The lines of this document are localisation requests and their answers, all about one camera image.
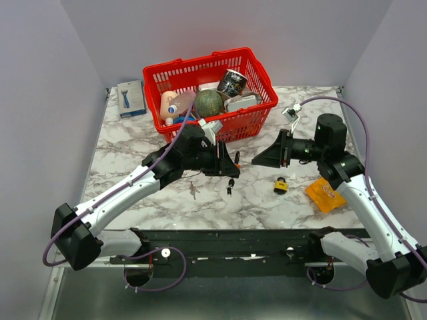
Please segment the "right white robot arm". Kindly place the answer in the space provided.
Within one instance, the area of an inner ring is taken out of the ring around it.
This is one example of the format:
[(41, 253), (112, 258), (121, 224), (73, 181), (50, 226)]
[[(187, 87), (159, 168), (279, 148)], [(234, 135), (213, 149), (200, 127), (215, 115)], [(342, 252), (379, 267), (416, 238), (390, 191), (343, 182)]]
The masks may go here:
[(295, 139), (280, 130), (274, 143), (252, 159), (252, 164), (286, 167), (292, 159), (316, 162), (320, 175), (350, 205), (374, 243), (359, 244), (332, 227), (310, 235), (308, 256), (322, 261), (335, 257), (366, 277), (383, 299), (426, 280), (426, 248), (397, 222), (389, 208), (368, 186), (370, 178), (359, 159), (345, 150), (347, 127), (331, 113), (318, 117), (314, 139)]

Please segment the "orange black padlock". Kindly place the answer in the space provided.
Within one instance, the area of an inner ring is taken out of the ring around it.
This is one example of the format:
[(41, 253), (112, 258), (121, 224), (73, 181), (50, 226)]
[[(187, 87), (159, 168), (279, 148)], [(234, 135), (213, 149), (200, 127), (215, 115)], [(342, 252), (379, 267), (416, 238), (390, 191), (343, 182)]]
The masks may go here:
[(241, 165), (240, 165), (240, 152), (239, 152), (239, 151), (237, 151), (237, 152), (236, 152), (236, 154), (235, 154), (235, 157), (234, 157), (234, 164), (235, 164), (235, 166), (236, 166), (237, 168), (240, 168), (240, 167), (241, 167)]

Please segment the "silver key bunch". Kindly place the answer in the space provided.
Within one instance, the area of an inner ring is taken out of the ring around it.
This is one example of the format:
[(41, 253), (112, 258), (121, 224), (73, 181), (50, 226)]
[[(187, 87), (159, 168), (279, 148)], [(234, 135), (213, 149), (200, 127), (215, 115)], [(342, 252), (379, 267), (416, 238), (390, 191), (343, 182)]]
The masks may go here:
[(197, 187), (193, 184), (192, 181), (190, 182), (190, 185), (189, 185), (189, 192), (194, 200), (196, 200), (196, 195), (200, 193), (200, 191), (197, 189)]

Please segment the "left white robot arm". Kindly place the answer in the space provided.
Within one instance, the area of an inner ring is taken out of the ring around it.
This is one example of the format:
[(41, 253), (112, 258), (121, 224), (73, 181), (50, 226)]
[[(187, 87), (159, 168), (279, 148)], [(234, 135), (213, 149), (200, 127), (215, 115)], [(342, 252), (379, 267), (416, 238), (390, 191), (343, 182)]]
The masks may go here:
[(171, 143), (150, 153), (110, 189), (74, 207), (64, 203), (56, 208), (50, 244), (58, 248), (75, 271), (86, 268), (98, 257), (119, 255), (133, 263), (143, 262), (148, 248), (140, 231), (105, 228), (138, 201), (181, 179), (186, 170), (209, 177), (240, 176), (223, 141), (211, 143), (198, 125), (183, 125)]

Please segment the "yellow black padlock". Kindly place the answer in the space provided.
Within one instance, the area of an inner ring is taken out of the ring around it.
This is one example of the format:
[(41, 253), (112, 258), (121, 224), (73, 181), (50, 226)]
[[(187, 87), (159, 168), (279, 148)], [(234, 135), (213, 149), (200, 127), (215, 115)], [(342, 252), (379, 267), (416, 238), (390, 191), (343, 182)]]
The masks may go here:
[(284, 177), (278, 177), (274, 185), (274, 193), (284, 195), (288, 192), (288, 184)]

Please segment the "black head key set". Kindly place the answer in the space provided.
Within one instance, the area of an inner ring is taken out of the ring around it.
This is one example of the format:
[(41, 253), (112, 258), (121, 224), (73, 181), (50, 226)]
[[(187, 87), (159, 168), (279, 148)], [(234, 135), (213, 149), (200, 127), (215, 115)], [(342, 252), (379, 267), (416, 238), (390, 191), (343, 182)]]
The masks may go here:
[(234, 185), (235, 185), (235, 180), (234, 179), (230, 179), (228, 181), (228, 186), (226, 188), (227, 195), (229, 195), (230, 197), (232, 196), (232, 189), (234, 188)]

